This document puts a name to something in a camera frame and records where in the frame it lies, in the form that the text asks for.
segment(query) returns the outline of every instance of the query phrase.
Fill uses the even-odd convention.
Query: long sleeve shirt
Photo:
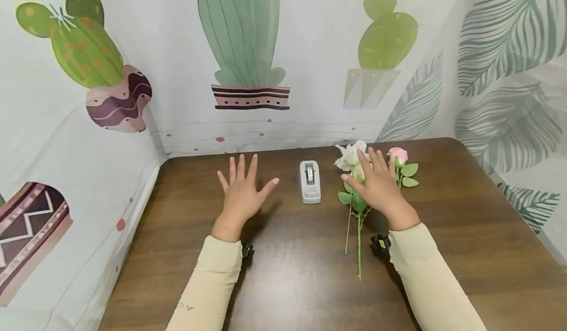
[[[389,236],[390,261],[424,331],[486,331],[424,224]],[[207,237],[166,331],[221,331],[241,264],[240,242]]]

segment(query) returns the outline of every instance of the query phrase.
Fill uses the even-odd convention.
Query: geometric pot
[[[219,110],[253,110],[271,108],[289,110],[287,99],[290,88],[262,86],[259,88],[240,88],[235,86],[211,85]]]
[[[62,194],[27,182],[0,207],[0,305],[7,305],[71,226]]]
[[[400,70],[349,69],[343,108],[376,108],[400,73]]]
[[[123,67],[123,75],[118,84],[89,90],[87,112],[101,127],[141,132],[146,129],[142,111],[152,99],[152,86],[148,78],[131,65]]]

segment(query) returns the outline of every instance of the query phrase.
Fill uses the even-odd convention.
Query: finger
[[[372,162],[372,169],[374,172],[380,172],[382,169],[380,165],[380,159],[378,159],[377,153],[372,148],[368,148],[368,155],[370,156],[370,162]]]
[[[360,182],[356,181],[356,179],[354,177],[351,177],[350,175],[342,174],[341,179],[344,182],[346,182],[348,186],[351,186],[356,192],[358,192],[358,194],[360,194],[364,189],[364,186]]]
[[[382,170],[388,171],[388,165],[386,164],[386,160],[384,160],[384,155],[382,155],[382,152],[378,150],[377,156],[378,156],[378,162],[382,167]]]
[[[236,181],[236,163],[234,162],[234,157],[230,157],[230,164],[228,165],[228,172],[229,172],[229,182],[232,185],[233,182]]]
[[[364,171],[364,177],[367,178],[372,173],[372,167],[370,167],[370,163],[368,162],[368,159],[366,159],[366,156],[361,151],[361,149],[357,149],[356,153],[358,155],[358,160],[360,161],[360,164],[362,166],[362,171]]]
[[[246,179],[255,182],[257,170],[258,170],[258,154],[254,154],[250,162],[249,175],[247,175]]]
[[[388,168],[389,168],[389,173],[393,178],[397,178],[396,177],[396,164],[395,164],[395,159],[393,156],[390,156],[390,161],[388,164]]]
[[[245,166],[246,166],[246,159],[245,155],[241,154],[238,158],[238,168],[236,168],[236,179],[243,180],[246,178],[245,176]]]
[[[220,181],[220,185],[222,186],[222,190],[226,193],[226,190],[228,189],[228,182],[226,182],[226,179],[224,178],[222,172],[217,171],[217,175],[219,176],[219,181]]]
[[[262,198],[262,201],[264,201],[269,196],[269,194],[272,193],[278,183],[280,183],[280,179],[278,178],[272,179],[270,182],[266,183],[264,188],[260,192],[258,192],[258,194]]]

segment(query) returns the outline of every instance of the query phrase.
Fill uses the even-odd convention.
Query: printed wall cloth
[[[0,330],[96,330],[176,156],[453,137],[567,264],[567,0],[1,0]]]

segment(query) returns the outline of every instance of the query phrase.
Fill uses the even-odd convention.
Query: table surface
[[[401,146],[419,163],[420,185],[403,194],[489,331],[566,330],[567,274],[463,145],[439,138],[372,146]],[[225,331],[419,330],[399,276],[370,249],[370,237],[387,229],[378,213],[363,227],[362,282],[355,228],[344,255],[339,156],[333,147],[259,153],[259,180],[281,183],[243,232],[254,254],[243,264]],[[228,158],[164,164],[99,330],[165,329],[221,211],[216,171],[227,175]],[[301,203],[302,160],[319,165],[320,204]]]

